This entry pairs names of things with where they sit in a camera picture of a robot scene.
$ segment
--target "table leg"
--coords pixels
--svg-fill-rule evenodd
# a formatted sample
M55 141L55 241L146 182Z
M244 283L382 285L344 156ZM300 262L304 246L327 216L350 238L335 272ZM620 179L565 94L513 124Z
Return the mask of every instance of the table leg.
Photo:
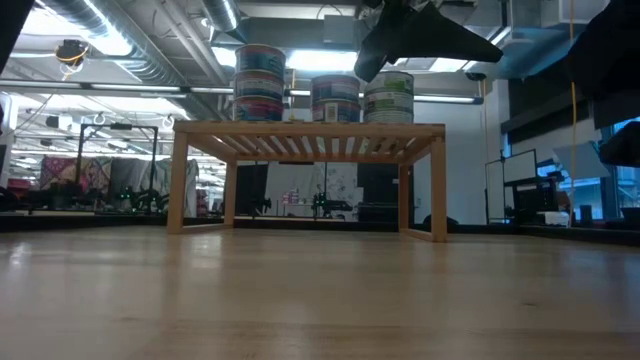
M444 138L431 144L431 234L447 241L447 152Z
M233 227L236 215L236 185L238 180L238 163L227 163L226 182L224 186L224 224Z
M169 196L169 214L167 217L167 232L169 234L180 234L182 232L188 149L187 134L176 133L173 139L171 196Z
M409 228L409 165L398 165L398 231Z

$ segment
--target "workbench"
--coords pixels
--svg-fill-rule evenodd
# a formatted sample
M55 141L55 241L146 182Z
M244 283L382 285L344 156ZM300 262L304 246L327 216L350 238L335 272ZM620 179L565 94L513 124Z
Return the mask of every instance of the workbench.
M398 229L447 239L446 146L443 124L176 121L167 232L233 228L238 161L398 164ZM223 224L183 226L188 148L227 164ZM409 168L431 154L431 232L409 228Z

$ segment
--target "table top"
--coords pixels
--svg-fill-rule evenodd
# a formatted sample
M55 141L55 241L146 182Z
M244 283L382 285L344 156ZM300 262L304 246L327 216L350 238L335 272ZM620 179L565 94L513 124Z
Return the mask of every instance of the table top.
M413 164L445 137L443 124L177 121L174 131L223 161Z

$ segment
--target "wooden floor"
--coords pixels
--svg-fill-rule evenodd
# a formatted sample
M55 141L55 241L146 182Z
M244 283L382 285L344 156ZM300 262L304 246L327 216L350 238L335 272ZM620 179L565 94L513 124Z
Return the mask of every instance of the wooden floor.
M640 359L640 252L527 237L0 234L0 359Z

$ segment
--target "paint can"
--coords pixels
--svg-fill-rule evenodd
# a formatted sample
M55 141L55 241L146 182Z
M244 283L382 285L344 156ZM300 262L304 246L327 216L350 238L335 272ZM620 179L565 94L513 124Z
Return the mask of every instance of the paint can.
M348 75L323 75L311 79L311 103L323 100L358 102L360 80Z
M364 122L413 123L413 76L382 72L365 87Z
M360 104L346 100L324 100L312 105L313 121L360 122Z
M284 53L267 45L245 45L236 50L236 71L261 70L284 79L286 57Z
M264 96L244 96L233 101L234 121L282 121L282 101Z
M284 81L266 71L243 71L235 76L233 93L236 98L264 96L282 101Z

